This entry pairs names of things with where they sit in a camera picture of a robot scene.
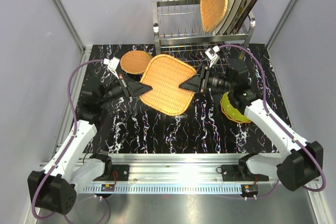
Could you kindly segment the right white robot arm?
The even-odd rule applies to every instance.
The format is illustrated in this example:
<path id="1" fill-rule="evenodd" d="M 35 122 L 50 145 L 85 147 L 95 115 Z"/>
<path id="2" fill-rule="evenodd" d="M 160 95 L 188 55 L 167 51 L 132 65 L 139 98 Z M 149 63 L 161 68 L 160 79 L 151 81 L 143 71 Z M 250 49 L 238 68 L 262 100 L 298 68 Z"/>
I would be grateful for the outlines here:
<path id="1" fill-rule="evenodd" d="M 231 59 L 225 74 L 202 65 L 179 87 L 196 93 L 204 93 L 208 89 L 228 91 L 233 108 L 256 124 L 281 155 L 275 158 L 248 154 L 238 161 L 238 176 L 243 180 L 251 180 L 256 175 L 276 178 L 288 190 L 295 191 L 322 176 L 323 147 L 317 141 L 308 142 L 281 120 L 262 99 L 260 92 L 251 87 L 248 74 L 243 60 Z"/>

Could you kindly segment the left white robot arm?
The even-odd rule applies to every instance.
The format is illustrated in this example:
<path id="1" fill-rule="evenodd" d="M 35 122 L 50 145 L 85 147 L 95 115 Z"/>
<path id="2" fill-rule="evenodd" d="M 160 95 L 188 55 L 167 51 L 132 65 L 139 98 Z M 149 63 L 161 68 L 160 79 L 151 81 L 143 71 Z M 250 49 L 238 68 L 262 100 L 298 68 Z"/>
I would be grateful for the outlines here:
<path id="1" fill-rule="evenodd" d="M 108 102 L 121 97 L 135 98 L 152 87 L 120 74 L 109 85 L 100 85 L 92 91 L 82 92 L 82 107 L 75 114 L 73 127 L 54 157 L 40 171 L 32 171 L 28 189 L 32 212 L 39 218 L 36 208 L 66 215 L 73 208 L 77 195 L 93 180 L 108 180 L 113 174 L 111 158 L 107 154 L 93 154 L 76 169 L 76 163 L 87 144 L 95 137 L 105 121 Z"/>

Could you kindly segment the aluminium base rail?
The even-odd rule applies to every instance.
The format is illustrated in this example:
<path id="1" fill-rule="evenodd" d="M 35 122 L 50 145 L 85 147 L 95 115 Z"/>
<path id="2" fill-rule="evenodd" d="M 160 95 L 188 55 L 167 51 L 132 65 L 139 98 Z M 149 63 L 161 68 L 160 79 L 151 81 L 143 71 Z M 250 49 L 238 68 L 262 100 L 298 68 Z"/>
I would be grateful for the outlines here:
<path id="1" fill-rule="evenodd" d="M 107 154 L 112 165 L 130 165 L 128 183 L 202 183 L 214 180 L 221 174 L 221 165 L 238 165 L 240 158 L 248 154 Z M 279 153 L 261 153 L 280 158 Z M 79 169 L 89 157 L 80 155 L 75 168 Z"/>

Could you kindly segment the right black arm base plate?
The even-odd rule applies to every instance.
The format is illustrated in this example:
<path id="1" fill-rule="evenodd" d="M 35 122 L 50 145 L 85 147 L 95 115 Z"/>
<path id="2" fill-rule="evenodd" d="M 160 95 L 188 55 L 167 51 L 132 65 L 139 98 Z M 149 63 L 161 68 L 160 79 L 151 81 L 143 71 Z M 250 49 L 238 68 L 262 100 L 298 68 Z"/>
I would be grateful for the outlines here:
<path id="1" fill-rule="evenodd" d="M 224 182 L 267 182 L 269 177 L 261 174 L 243 175 L 238 170 L 238 165 L 221 165 L 216 168 L 216 172 L 221 174 Z"/>

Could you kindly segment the large orange woven tray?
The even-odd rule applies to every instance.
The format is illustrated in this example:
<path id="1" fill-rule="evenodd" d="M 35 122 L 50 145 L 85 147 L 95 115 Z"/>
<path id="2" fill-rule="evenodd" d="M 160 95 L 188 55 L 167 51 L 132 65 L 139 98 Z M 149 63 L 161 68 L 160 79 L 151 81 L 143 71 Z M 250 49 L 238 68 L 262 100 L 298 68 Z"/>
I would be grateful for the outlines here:
<path id="1" fill-rule="evenodd" d="M 140 100 L 166 115 L 181 115 L 188 108 L 195 93 L 181 89 L 179 85 L 195 74 L 194 67 L 173 56 L 155 56 L 141 78 L 141 83 L 151 86 L 152 90 L 141 95 Z"/>

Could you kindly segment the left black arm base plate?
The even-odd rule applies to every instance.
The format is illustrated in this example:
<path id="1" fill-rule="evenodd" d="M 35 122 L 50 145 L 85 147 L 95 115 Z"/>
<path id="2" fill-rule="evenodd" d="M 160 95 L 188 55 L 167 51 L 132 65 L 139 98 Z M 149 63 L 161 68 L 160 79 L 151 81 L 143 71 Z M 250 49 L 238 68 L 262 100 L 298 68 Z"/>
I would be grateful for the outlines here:
<path id="1" fill-rule="evenodd" d="M 130 165 L 112 165 L 107 171 L 106 181 L 127 182 L 129 180 Z"/>

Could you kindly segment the steel two-tier dish rack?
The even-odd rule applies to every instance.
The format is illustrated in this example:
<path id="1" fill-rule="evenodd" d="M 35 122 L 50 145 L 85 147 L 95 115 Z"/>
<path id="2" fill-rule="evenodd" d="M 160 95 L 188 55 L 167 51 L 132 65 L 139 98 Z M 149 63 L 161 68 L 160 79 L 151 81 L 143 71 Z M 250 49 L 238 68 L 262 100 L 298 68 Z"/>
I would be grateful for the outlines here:
<path id="1" fill-rule="evenodd" d="M 196 51 L 199 47 L 214 44 L 239 43 L 247 48 L 255 30 L 252 12 L 249 21 L 236 34 L 221 35 L 202 27 L 201 0 L 160 0 L 152 2 L 152 20 L 155 53 Z"/>

